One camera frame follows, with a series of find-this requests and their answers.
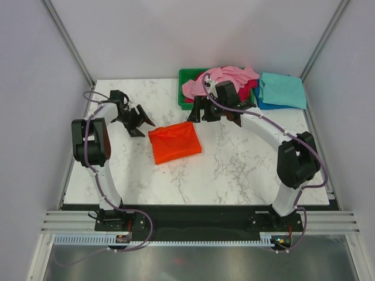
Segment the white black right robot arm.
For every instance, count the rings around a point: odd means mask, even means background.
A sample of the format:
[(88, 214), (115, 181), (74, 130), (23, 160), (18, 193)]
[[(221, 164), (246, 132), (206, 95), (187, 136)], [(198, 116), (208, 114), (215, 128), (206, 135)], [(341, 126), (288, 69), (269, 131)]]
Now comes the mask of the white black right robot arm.
[(275, 212), (268, 216), (268, 223), (274, 230), (284, 229), (302, 189), (321, 169), (313, 136), (309, 132), (292, 134), (267, 118), (255, 103), (240, 99), (231, 81), (202, 80), (202, 87), (204, 95), (194, 98), (188, 121), (216, 122), (225, 116), (237, 126), (255, 133), (276, 151), (277, 176), (281, 183), (271, 204)]

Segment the orange t shirt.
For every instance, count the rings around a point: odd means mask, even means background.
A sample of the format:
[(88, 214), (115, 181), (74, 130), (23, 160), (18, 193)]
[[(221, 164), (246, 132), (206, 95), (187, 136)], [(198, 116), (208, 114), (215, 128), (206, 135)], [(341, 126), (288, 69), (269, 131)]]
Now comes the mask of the orange t shirt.
[(148, 132), (148, 136), (156, 165), (202, 153), (192, 122), (159, 127)]

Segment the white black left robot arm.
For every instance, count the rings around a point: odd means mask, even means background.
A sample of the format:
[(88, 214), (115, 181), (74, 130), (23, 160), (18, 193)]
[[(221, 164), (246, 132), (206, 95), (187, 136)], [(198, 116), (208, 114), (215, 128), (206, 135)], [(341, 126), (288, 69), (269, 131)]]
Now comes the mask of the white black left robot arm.
[(141, 105), (133, 106), (120, 90), (111, 90), (109, 97), (94, 102), (98, 107), (89, 117), (71, 122), (73, 156), (88, 171), (99, 198), (95, 230), (130, 231), (135, 212), (125, 209), (115, 188), (109, 165), (111, 144), (107, 126), (119, 122), (130, 137), (144, 138), (139, 127), (155, 124)]

